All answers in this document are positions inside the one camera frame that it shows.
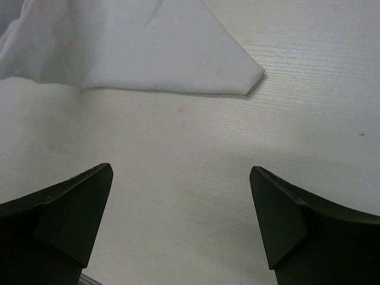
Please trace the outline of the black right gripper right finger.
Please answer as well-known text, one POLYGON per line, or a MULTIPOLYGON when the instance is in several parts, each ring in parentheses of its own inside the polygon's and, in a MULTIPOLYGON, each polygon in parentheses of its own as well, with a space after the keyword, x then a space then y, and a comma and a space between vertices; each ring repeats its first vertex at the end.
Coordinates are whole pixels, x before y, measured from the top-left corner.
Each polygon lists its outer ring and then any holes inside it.
POLYGON ((331 202, 254 166, 250 184, 278 284, 379 284, 379 217, 331 202))

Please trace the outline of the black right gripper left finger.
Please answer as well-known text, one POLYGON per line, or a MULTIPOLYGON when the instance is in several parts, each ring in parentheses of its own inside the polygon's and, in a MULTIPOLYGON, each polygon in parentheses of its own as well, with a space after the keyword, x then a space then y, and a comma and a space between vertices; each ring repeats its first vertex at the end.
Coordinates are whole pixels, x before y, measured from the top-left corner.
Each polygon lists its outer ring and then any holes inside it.
POLYGON ((109 163, 1 204, 1 284, 78 284, 113 181, 109 163))

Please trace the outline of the white skirt cloth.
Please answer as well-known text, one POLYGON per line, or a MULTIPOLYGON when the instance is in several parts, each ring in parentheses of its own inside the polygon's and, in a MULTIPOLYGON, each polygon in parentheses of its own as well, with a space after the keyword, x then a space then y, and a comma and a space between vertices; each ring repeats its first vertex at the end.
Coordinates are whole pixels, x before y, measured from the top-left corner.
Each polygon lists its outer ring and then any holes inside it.
POLYGON ((1 78, 244 96, 264 75, 202 1, 2 1, 1 78))

